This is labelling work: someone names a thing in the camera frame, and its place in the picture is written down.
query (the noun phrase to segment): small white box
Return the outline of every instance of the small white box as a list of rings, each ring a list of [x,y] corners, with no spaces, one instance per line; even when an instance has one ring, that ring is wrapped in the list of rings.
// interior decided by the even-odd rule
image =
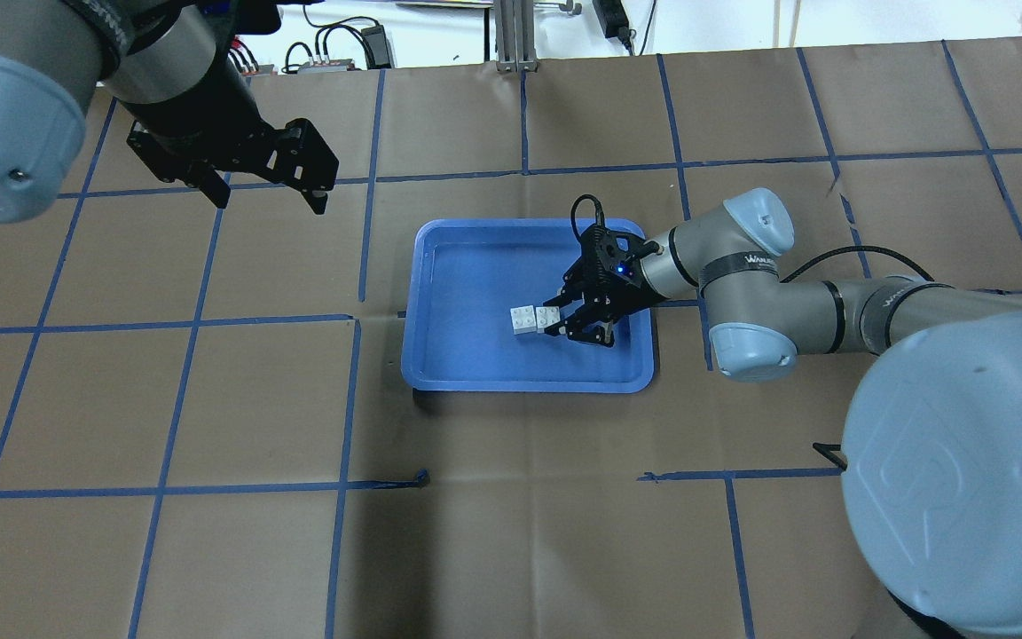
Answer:
[[[540,306],[535,309],[536,330],[542,333],[551,324],[557,324],[562,320],[562,313],[556,306]]]
[[[516,335],[537,332],[539,323],[537,323],[537,320],[535,319],[535,307],[519,306],[512,308],[511,327],[514,329],[514,334]]]

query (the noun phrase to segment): metal bracket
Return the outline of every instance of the metal bracket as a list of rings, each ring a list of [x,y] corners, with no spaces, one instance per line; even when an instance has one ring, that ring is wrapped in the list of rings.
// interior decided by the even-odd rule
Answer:
[[[535,71],[535,0],[495,0],[495,47],[500,73]]]

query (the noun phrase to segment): black connector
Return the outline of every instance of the black connector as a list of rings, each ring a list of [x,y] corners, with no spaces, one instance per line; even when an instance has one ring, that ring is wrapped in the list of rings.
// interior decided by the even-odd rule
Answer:
[[[369,59],[366,60],[369,69],[392,69],[393,56],[388,49],[388,39],[385,37],[385,28],[379,24],[367,26],[361,30],[361,37],[366,41]]]
[[[594,10],[597,11],[597,21],[602,26],[603,36],[607,39],[616,37],[625,50],[633,54],[633,31],[630,31],[629,16],[625,15],[621,0],[594,0]]]

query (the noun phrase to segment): blue plastic bin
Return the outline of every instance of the blue plastic bin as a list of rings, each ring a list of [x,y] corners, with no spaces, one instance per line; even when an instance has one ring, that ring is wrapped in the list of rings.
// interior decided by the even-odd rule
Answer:
[[[644,236],[625,219],[608,225]],[[640,392],[653,379],[649,311],[614,327],[613,348],[512,333],[510,309],[552,299],[578,255],[564,219],[438,219],[423,226],[401,354],[405,379],[442,392]]]

